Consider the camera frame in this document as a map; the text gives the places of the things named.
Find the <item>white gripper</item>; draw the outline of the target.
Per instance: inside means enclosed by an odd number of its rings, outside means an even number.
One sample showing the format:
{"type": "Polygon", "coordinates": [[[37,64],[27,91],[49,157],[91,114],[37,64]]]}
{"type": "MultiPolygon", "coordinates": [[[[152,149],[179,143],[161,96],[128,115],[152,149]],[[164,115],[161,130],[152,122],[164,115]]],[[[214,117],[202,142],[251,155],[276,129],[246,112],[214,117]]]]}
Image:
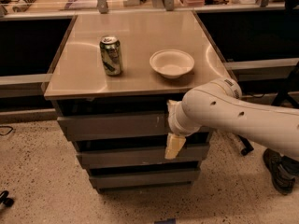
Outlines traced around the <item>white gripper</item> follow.
{"type": "Polygon", "coordinates": [[[184,112],[181,102],[168,100],[168,125],[172,133],[167,135],[164,157],[173,160],[183,148],[186,138],[197,133],[201,126],[192,121],[184,112]]]}

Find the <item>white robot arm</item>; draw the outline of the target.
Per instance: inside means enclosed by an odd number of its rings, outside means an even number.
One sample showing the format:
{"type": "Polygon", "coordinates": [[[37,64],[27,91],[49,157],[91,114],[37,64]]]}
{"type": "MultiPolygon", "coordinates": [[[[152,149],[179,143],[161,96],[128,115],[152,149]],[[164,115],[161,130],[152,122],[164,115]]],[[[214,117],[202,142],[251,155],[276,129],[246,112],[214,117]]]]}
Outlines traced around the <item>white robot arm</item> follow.
{"type": "Polygon", "coordinates": [[[234,133],[299,160],[299,110],[257,105],[240,99],[239,85],[230,78],[214,79],[185,93],[179,102],[168,101],[165,157],[174,159],[201,127],[234,133]]]}

